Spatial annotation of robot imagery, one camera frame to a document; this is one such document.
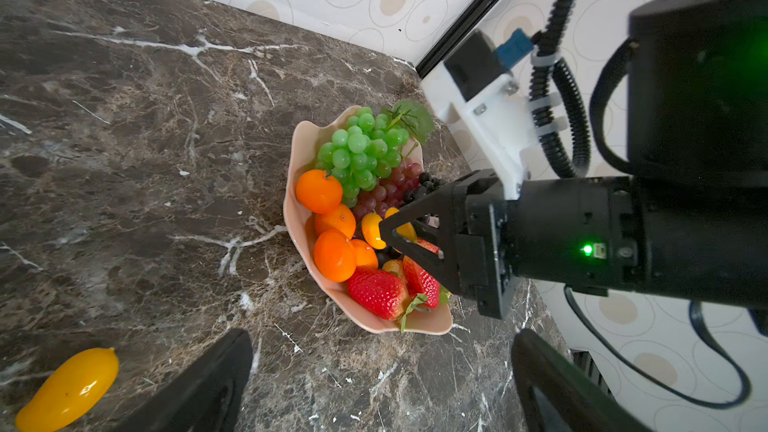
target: black strip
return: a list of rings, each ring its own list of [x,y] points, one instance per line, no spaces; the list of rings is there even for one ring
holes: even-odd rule
[[[480,23],[491,8],[500,0],[473,0],[462,12],[440,40],[432,46],[427,55],[416,66],[416,72],[422,79],[432,72],[441,60],[444,60],[462,39]]]

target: fruit bowl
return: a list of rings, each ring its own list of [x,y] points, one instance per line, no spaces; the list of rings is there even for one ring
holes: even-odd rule
[[[359,109],[360,106],[351,106],[325,127],[319,127],[305,120],[293,130],[286,197],[283,202],[283,217],[293,245],[301,254],[315,282],[353,322],[369,332],[380,334],[381,332],[399,331],[400,328],[395,322],[379,318],[355,302],[347,291],[346,283],[332,282],[322,276],[312,260],[312,250],[315,247],[315,240],[317,240],[315,229],[312,226],[312,212],[296,199],[296,182],[304,172],[312,168],[317,150],[324,142],[331,140],[331,135],[342,128],[347,118],[355,115]],[[422,148],[415,139],[411,138],[403,149],[410,150],[413,144],[416,144],[416,147],[411,151],[409,157],[414,162],[423,165]],[[451,330],[451,326],[453,326],[453,317],[447,304],[440,304],[430,312],[411,312],[406,322],[407,331],[431,335],[446,334]]]

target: bunch of red grapes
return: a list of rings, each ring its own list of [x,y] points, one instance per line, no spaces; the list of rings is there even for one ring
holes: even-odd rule
[[[404,203],[402,198],[406,192],[418,188],[418,176],[424,172],[421,164],[410,158],[404,158],[400,165],[392,169],[388,178],[379,178],[370,192],[361,190],[357,196],[357,205],[352,208],[357,221],[370,212],[375,212],[384,218],[390,207],[399,208]]]

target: marble countertop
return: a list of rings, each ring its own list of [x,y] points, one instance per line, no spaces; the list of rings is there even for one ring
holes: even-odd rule
[[[294,126],[418,98],[410,65],[206,0],[0,7],[0,430],[114,347],[117,381],[68,428],[108,430],[230,328],[256,351],[238,430],[524,429],[515,332],[565,351],[529,282],[509,321],[454,298],[447,335],[374,335],[280,232]],[[424,156],[467,170],[444,126]]]

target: black cable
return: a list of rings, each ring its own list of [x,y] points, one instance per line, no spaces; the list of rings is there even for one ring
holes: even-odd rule
[[[600,72],[600,78],[594,86],[592,100],[589,103],[589,121],[592,125],[594,144],[598,147],[598,152],[611,167],[630,175],[634,174],[630,164],[614,154],[605,144],[603,118],[610,96],[613,95],[619,82],[627,75],[627,65],[632,59],[632,50],[636,46],[637,43],[632,39],[626,39],[610,56]]]
[[[592,323],[587,319],[587,317],[584,315],[584,312],[581,311],[581,308],[576,303],[576,299],[574,298],[573,294],[571,293],[571,288],[567,285],[563,287],[563,293],[565,294],[565,300],[568,302],[568,305],[571,306],[571,310],[576,314],[576,317],[581,321],[582,324],[592,333],[592,335],[595,336],[597,340],[599,340],[602,345],[606,347],[618,360],[621,360],[621,362],[624,363],[627,367],[634,370],[638,374],[642,375],[644,378],[648,379],[650,382],[658,385],[659,387],[665,389],[667,392],[670,392],[671,394],[677,395],[677,397],[681,399],[685,399],[688,402],[691,402],[693,405],[698,405],[700,407],[706,407],[711,409],[729,409],[733,408],[737,405],[741,405],[746,399],[749,398],[750,394],[752,393],[752,384],[750,383],[750,378],[746,376],[744,373],[744,370],[742,370],[741,367],[728,355],[725,350],[718,344],[715,339],[712,337],[712,334],[706,329],[706,325],[704,323],[704,316],[701,312],[701,302],[691,302],[690,307],[688,308],[688,315],[690,317],[690,324],[694,327],[694,331],[696,332],[696,335],[701,339],[702,342],[706,344],[706,346],[714,352],[721,356],[723,359],[725,359],[729,364],[731,364],[734,369],[736,370],[736,373],[739,375],[739,379],[741,380],[741,392],[739,392],[739,396],[733,399],[730,402],[707,402],[706,400],[700,400],[696,398],[692,398],[689,395],[683,394],[682,392],[679,392],[678,390],[675,390],[666,384],[663,384],[662,382],[659,382],[656,380],[656,378],[652,377],[648,373],[642,371],[638,367],[636,367],[634,364],[629,362],[623,355],[619,353],[618,350],[614,348],[608,342],[608,340],[603,337],[600,332],[594,326]]]
[[[554,0],[546,30],[538,39],[538,54],[550,56],[557,52],[571,15],[571,9],[576,0]],[[587,175],[590,160],[589,128],[587,127],[586,111],[581,94],[576,87],[576,81],[563,59],[552,66],[535,66],[531,74],[531,100],[536,100],[549,94],[550,76],[563,97],[565,111],[571,124],[571,136],[574,144],[573,160],[563,148],[560,135],[550,132],[539,137],[544,155],[558,177],[584,177]],[[540,107],[533,111],[536,127],[542,127],[554,120],[549,106]]]

